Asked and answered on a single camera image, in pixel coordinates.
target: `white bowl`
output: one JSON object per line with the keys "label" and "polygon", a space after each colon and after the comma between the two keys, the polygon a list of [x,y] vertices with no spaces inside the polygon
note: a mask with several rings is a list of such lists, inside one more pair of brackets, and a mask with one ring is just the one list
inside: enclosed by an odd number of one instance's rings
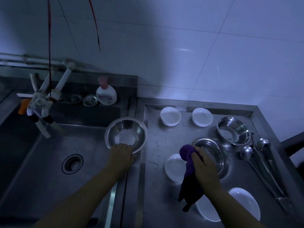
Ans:
{"label": "white bowl", "polygon": [[161,120],[166,126],[175,126],[181,119],[180,112],[174,107],[165,107],[161,110]]}
{"label": "white bowl", "polygon": [[242,188],[232,188],[229,194],[234,197],[246,210],[248,210],[257,220],[261,219],[260,207],[254,197]]}
{"label": "white bowl", "polygon": [[186,172],[186,161],[181,159],[179,153],[171,155],[165,162],[166,175],[176,183],[182,183]]}
{"label": "white bowl", "polygon": [[219,218],[219,215],[217,214],[217,211],[215,210],[214,206],[210,202],[210,200],[206,197],[206,195],[203,195],[196,203],[195,206],[199,213],[206,219],[208,219],[211,222],[219,222],[221,219]]}
{"label": "white bowl", "polygon": [[201,127],[209,126],[213,122],[212,113],[204,108],[193,110],[191,118],[196,125]]}

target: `sink drain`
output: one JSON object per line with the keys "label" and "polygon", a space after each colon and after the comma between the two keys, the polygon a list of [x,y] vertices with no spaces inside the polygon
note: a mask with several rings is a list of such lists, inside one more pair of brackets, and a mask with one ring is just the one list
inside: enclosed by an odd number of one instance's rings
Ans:
{"label": "sink drain", "polygon": [[72,154],[63,161],[61,168],[65,174],[74,174],[80,170],[82,164],[82,156],[79,154]]}

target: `faucet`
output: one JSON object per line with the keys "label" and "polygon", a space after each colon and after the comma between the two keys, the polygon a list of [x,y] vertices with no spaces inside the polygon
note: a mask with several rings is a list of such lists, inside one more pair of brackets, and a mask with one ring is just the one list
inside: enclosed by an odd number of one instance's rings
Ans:
{"label": "faucet", "polygon": [[64,72],[63,76],[61,77],[59,83],[55,87],[55,89],[51,89],[50,93],[46,93],[49,87],[50,81],[50,74],[48,74],[47,78],[44,80],[43,84],[41,85],[40,89],[37,87],[37,81],[34,74],[30,74],[32,86],[34,89],[34,94],[17,94],[19,97],[30,97],[32,98],[27,105],[26,113],[29,118],[35,122],[38,129],[41,133],[46,137],[49,138],[50,134],[47,132],[46,128],[40,121],[40,118],[34,113],[38,107],[42,109],[41,117],[42,119],[47,122],[50,126],[52,126],[55,130],[57,130],[60,134],[66,135],[67,133],[56,123],[54,122],[53,118],[49,114],[50,108],[52,107],[54,102],[57,102],[61,97],[61,90],[66,83],[67,79],[69,78],[72,70],[75,68],[75,63],[73,62],[65,62],[66,71]]}

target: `white dish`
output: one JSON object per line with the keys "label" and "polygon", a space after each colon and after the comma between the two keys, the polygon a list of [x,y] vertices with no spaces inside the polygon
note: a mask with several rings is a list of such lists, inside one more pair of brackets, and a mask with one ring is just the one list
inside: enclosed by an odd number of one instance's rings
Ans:
{"label": "white dish", "polygon": [[175,126],[181,119],[180,112],[174,107],[165,107],[161,110],[161,120],[166,126]]}
{"label": "white dish", "polygon": [[213,122],[212,113],[204,108],[196,108],[192,112],[192,121],[201,127],[209,126]]}
{"label": "white dish", "polygon": [[176,183],[182,183],[186,172],[186,161],[181,159],[179,153],[171,155],[165,162],[166,175]]}
{"label": "white dish", "polygon": [[206,195],[203,195],[196,203],[195,206],[199,213],[206,218],[207,220],[211,222],[219,222],[221,219],[219,218],[219,215],[217,214],[217,211],[215,210],[214,206],[210,202],[210,200],[206,197]]}
{"label": "white dish", "polygon": [[261,219],[260,207],[254,197],[242,188],[232,188],[229,194],[234,197],[246,210],[248,210],[257,220]]}

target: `pink pump cap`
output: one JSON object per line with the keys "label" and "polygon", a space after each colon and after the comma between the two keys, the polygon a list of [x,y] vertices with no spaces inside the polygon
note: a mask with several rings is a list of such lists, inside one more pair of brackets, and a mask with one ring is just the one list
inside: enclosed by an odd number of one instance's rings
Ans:
{"label": "pink pump cap", "polygon": [[107,77],[100,76],[100,77],[98,78],[98,81],[99,81],[100,87],[101,87],[103,90],[106,90],[106,89],[108,88],[108,78],[107,78]]}

